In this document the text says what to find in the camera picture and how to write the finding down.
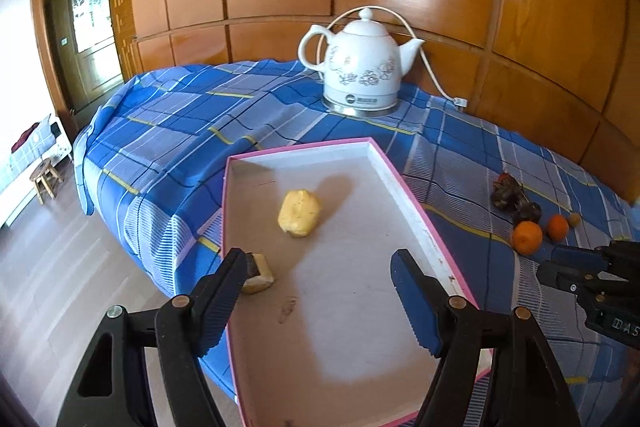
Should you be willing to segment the white ceramic electric kettle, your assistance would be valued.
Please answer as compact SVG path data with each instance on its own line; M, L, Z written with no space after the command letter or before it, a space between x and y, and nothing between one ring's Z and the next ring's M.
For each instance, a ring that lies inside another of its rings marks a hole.
M422 51L422 39L411 37L401 46L374 19L375 5L354 9L358 18L337 34L312 25L303 35L297 57L304 67L322 75L322 102L335 113L375 117L392 113L398 104L402 78ZM306 59L306 46L315 36L326 39L322 62Z

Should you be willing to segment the wooden door with glass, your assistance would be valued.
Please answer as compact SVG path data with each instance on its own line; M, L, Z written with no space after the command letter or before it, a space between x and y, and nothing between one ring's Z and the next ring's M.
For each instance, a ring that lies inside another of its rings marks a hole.
M84 127L137 74L131 0L32 0L32 15L55 112Z

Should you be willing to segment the blue plaid tablecloth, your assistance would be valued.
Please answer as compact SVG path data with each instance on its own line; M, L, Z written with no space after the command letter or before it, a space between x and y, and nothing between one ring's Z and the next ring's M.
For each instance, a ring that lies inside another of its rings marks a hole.
M368 136L425 207L476 302L531 309L561 366L580 420L599 426L634 384L637 352L587 329L574 297L542 286L533 258L511 248L511 221L489 194L502 172L546 215L577 212L570 245L638 239L634 208L573 161L457 112L406 84L380 119L330 113L314 72L271 60L157 69L124 84L80 132L75 179L122 248L167 295L190 291L218 265L222 178L236 154Z

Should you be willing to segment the large orange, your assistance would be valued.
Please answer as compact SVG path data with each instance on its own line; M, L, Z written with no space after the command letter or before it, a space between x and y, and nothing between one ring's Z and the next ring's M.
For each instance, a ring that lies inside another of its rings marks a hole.
M511 245L518 254L531 256L538 251L544 239L541 227L533 221L522 221L512 231Z

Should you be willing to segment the dark round fruit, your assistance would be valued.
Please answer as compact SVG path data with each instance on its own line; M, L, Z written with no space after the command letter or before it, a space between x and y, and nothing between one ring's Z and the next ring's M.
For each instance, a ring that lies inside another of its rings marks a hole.
M524 202L513 216L513 226L517 227L521 222L529 221L538 225L542 216L542 210L536 202Z

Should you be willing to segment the dark dried fruit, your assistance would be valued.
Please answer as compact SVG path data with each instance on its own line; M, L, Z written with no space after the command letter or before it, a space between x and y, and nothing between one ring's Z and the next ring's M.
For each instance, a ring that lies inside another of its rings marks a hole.
M524 188L507 172L500 173L492 184L491 204L498 210L514 213L528 204Z

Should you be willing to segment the yellow peeled fruit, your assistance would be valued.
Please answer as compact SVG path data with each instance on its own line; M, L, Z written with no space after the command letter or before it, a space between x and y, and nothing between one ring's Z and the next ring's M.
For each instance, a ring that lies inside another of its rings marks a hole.
M316 194L307 190L288 191L278 214L278 225L284 233L305 237L318 225L320 212L321 202Z

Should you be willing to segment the small wooden stool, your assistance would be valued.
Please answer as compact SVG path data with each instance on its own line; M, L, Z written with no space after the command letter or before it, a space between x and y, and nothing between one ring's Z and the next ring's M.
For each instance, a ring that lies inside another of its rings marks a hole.
M34 184L36 196L40 205L44 204L42 193L55 199L55 187L64 182L62 174L53 166L50 158L43 159L29 176L29 181Z

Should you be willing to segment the dark-skinned cut fruit piece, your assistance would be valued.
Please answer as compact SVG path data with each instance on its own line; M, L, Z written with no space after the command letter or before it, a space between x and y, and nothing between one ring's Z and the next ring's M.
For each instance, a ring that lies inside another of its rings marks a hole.
M246 280L242 287L245 295L254 295L268 289L276 280L267 258L263 254L246 254Z

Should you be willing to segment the small orange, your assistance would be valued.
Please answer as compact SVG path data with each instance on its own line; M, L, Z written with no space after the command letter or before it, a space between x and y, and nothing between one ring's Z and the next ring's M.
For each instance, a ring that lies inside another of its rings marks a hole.
M546 225L546 232L549 239L553 243L561 243L566 239L568 232L570 231L570 225L565 217L559 215L551 216Z

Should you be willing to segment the pink-rimmed white tray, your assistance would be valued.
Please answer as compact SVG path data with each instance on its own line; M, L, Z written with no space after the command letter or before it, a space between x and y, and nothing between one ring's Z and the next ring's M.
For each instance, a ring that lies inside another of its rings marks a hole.
M278 225L292 190L321 202L305 237ZM471 291L378 144L337 140L231 157L222 243L263 254L276 278L241 297L228 324L245 425L398 426L416 417L437 362L416 341L390 258L407 249L447 293Z

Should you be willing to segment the small yellow-brown fruit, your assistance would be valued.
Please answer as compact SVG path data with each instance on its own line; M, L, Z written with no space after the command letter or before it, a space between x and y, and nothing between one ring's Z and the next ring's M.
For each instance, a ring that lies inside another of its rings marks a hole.
M572 212L567 218L566 221L568 223L568 225L574 229L577 228L578 225L580 225L580 222L582 222L582 217L580 217L580 214L577 212Z

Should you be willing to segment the white bench with cloth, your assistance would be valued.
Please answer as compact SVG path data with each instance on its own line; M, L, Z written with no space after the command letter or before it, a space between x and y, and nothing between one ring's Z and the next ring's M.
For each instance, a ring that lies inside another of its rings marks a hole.
M50 159L56 167L65 158L72 158L72 144L60 118L49 115L15 153L1 161L1 225L12 225L36 196L35 184L29 176L40 162Z

